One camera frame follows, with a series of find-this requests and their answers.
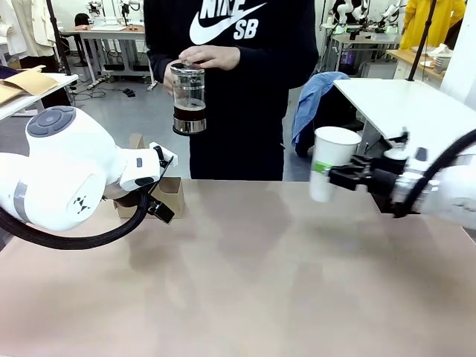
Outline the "white paper cup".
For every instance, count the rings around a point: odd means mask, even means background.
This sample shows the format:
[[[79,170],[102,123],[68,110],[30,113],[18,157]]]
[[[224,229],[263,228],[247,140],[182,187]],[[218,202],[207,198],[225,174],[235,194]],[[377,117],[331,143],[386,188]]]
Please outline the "white paper cup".
[[[329,182],[333,166],[348,164],[361,143],[356,132],[337,126],[323,126],[315,130],[315,145],[310,170],[309,194],[316,202],[329,202],[336,186]]]

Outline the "person left forearm black sleeve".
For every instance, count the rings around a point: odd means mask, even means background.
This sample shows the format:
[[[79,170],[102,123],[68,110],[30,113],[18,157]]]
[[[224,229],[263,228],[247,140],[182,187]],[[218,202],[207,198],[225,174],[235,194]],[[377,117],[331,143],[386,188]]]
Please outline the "person left forearm black sleeve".
[[[261,83],[286,89],[302,86],[310,77],[318,59],[315,44],[291,44],[281,48],[238,47],[238,68]]]

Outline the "black tripod pole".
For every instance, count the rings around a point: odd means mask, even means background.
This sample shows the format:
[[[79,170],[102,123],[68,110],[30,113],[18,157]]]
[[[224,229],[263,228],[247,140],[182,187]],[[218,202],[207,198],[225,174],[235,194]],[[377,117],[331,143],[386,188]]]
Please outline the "black tripod pole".
[[[47,4],[49,15],[50,15],[50,21],[51,21],[51,24],[52,24],[52,27],[53,27],[53,30],[54,30],[55,44],[56,44],[56,48],[57,48],[57,51],[58,51],[58,54],[59,54],[60,62],[62,63],[62,66],[64,68],[64,72],[67,75],[71,75],[71,69],[69,67],[68,60],[67,60],[64,48],[62,46],[60,32],[59,32],[59,29],[58,29],[58,26],[57,26],[57,18],[54,14],[54,9],[53,9],[51,0],[45,0],[45,1],[46,1],[46,4]]]
[[[419,65],[419,59],[422,55],[423,48],[425,47],[425,43],[426,43],[426,40],[428,38],[428,33],[429,33],[429,29],[431,27],[431,23],[432,23],[436,3],[437,3],[437,0],[431,0],[431,6],[430,6],[429,11],[428,11],[428,18],[425,21],[425,27],[423,28],[422,37],[420,39],[419,46],[417,48],[417,52],[416,52],[416,55],[414,57],[414,61],[413,61],[413,64],[411,66],[409,76],[406,79],[408,82],[413,82],[414,81],[414,75],[415,75],[417,67]]]

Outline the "background white robot arms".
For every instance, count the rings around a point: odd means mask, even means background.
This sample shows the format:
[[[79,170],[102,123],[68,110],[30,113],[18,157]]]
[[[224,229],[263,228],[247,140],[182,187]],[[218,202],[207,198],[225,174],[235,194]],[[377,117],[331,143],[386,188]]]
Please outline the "background white robot arms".
[[[329,12],[332,32],[341,34],[352,32],[398,33],[399,13],[402,0],[390,0],[380,13],[380,19],[369,19],[371,0],[335,0]]]

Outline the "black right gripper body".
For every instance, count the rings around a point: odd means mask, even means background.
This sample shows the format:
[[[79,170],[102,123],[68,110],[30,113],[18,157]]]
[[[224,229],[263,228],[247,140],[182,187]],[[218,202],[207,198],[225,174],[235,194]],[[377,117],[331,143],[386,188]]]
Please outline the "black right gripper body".
[[[366,178],[367,192],[377,201],[391,203],[399,174],[382,169],[372,170]]]

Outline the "brown cardboard cup carrier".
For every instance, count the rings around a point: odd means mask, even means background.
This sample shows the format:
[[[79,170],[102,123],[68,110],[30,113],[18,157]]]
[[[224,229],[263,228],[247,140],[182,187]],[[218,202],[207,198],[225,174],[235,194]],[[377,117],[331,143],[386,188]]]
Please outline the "brown cardboard cup carrier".
[[[145,148],[142,134],[131,134],[129,147],[132,149]],[[174,219],[180,219],[185,212],[183,181],[180,177],[164,177],[152,192],[152,196],[164,203],[174,213]],[[135,207],[125,208],[114,203],[115,210],[121,219],[129,219],[135,212]]]

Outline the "grey background robot table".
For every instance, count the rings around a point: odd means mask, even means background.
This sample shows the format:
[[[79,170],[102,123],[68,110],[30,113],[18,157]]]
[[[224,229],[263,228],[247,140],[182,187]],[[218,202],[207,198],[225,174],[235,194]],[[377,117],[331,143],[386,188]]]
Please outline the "grey background robot table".
[[[386,50],[399,47],[401,36],[386,33],[342,33],[330,35],[324,54],[323,71],[358,73],[363,62],[386,57]]]

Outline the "glass french press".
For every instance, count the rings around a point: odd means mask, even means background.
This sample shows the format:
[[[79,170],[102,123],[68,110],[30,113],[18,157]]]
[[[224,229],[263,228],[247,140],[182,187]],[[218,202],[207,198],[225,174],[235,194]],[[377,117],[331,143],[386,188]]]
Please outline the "glass french press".
[[[173,131],[191,136],[206,130],[205,70],[198,65],[174,63],[173,76]]]

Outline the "brown cardboard sheets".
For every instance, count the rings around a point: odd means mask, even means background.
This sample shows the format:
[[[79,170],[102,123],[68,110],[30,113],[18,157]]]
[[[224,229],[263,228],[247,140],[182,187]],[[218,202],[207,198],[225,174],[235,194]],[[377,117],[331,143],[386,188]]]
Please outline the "brown cardboard sheets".
[[[22,95],[38,96],[59,84],[53,77],[42,72],[45,66],[14,70],[0,66],[0,106]]]

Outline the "white side table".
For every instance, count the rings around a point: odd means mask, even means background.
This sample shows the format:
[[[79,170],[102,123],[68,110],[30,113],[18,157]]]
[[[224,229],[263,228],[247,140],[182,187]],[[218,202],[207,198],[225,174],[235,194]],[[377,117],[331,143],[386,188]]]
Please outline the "white side table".
[[[406,129],[406,152],[413,155],[426,148],[432,162],[456,139],[476,129],[476,111],[421,81],[355,78],[336,80],[334,86],[364,118],[360,154],[379,136],[388,141]]]

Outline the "person left hand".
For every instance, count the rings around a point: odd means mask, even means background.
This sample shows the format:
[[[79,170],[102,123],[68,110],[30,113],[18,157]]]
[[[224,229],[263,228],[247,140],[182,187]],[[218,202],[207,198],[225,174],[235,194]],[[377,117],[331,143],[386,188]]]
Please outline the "person left hand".
[[[200,45],[187,48],[178,58],[182,62],[197,64],[200,68],[230,71],[238,66],[240,55],[240,50],[236,47]]]

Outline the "person torso black hoodie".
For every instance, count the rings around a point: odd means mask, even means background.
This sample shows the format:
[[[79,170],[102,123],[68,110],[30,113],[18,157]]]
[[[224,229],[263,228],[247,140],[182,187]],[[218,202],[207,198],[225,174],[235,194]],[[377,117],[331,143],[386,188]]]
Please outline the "person torso black hoodie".
[[[171,54],[171,65],[192,46],[316,45],[315,0],[144,0],[144,28],[147,50]],[[191,178],[281,180],[292,89],[258,82],[238,66],[204,70],[207,127],[190,137]]]

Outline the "black chair under cloth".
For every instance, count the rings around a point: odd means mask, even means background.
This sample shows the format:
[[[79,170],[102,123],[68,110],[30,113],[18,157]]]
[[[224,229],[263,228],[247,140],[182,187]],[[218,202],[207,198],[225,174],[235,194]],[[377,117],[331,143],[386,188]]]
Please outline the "black chair under cloth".
[[[298,105],[293,122],[292,140],[296,154],[308,156],[315,142],[315,130],[323,126],[337,126],[353,132],[363,130],[356,117],[354,105],[334,86],[324,93],[316,91]]]

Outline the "black office chair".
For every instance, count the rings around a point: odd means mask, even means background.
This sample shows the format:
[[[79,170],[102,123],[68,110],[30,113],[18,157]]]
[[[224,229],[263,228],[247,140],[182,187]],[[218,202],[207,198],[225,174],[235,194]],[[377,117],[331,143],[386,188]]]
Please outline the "black office chair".
[[[78,13],[74,18],[74,24],[76,27],[87,26],[89,24],[89,16],[85,13]],[[81,38],[78,34],[74,35],[74,41],[77,46],[77,54],[79,62],[74,63],[74,67],[85,67],[87,63],[84,58],[84,50],[81,42]]]

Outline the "stack of white bowls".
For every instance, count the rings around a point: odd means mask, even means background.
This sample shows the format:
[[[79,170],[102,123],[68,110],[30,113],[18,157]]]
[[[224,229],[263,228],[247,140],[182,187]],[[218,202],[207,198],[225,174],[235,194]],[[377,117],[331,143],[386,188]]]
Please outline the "stack of white bowls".
[[[431,57],[434,60],[434,70],[438,74],[447,70],[452,55],[453,50],[443,43],[431,52]]]

